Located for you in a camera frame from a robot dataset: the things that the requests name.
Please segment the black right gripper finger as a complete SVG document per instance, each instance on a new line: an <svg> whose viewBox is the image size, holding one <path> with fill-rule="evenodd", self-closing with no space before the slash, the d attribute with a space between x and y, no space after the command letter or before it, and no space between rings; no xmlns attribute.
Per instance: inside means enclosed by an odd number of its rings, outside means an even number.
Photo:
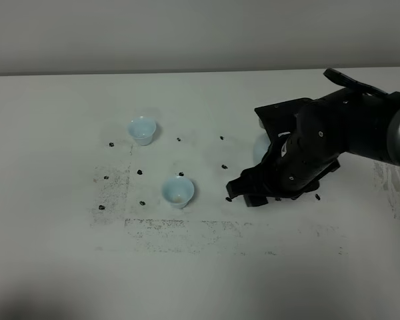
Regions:
<svg viewBox="0 0 400 320"><path fill-rule="evenodd" d="M242 196L248 207L266 205L269 199L280 201L275 183L278 163L279 156L267 156L256 166L244 169L238 178L226 184L227 198Z"/></svg>

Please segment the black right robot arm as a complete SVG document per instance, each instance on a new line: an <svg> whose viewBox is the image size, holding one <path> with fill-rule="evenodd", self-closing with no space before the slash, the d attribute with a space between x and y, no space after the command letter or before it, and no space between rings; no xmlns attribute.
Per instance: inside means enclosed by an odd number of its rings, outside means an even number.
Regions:
<svg viewBox="0 0 400 320"><path fill-rule="evenodd" d="M338 170L343 153L400 167L400 92L386 93L335 69L325 76L338 91L255 109L270 144L256 166L228 182L228 199L241 196L249 207L297 199Z"/></svg>

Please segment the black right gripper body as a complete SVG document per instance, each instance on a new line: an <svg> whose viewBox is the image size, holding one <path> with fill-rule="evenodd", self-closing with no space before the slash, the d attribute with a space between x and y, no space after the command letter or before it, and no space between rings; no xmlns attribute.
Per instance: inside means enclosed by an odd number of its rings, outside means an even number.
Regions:
<svg viewBox="0 0 400 320"><path fill-rule="evenodd" d="M331 93L258 107L271 142L254 167L254 198L290 198L315 191L340 167L343 153L360 155L354 130L363 108L360 93Z"/></svg>

